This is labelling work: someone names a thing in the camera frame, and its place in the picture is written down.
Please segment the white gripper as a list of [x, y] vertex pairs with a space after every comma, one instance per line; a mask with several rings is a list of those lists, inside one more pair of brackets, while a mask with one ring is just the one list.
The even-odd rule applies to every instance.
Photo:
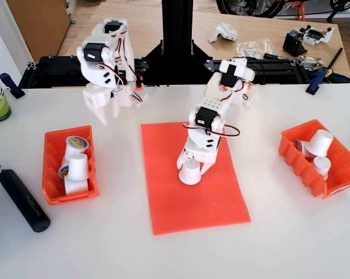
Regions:
[[176, 161], [177, 169], [181, 170], [185, 162], [194, 159], [196, 162], [200, 163], [200, 175], [202, 176], [216, 163], [218, 151], [219, 148], [211, 152], [203, 149], [183, 148]]
[[105, 106], [110, 104], [113, 118], [117, 118], [120, 111], [119, 95], [120, 86], [106, 88], [98, 85], [87, 85], [83, 89], [85, 104], [97, 119], [106, 126], [108, 124], [105, 114]]

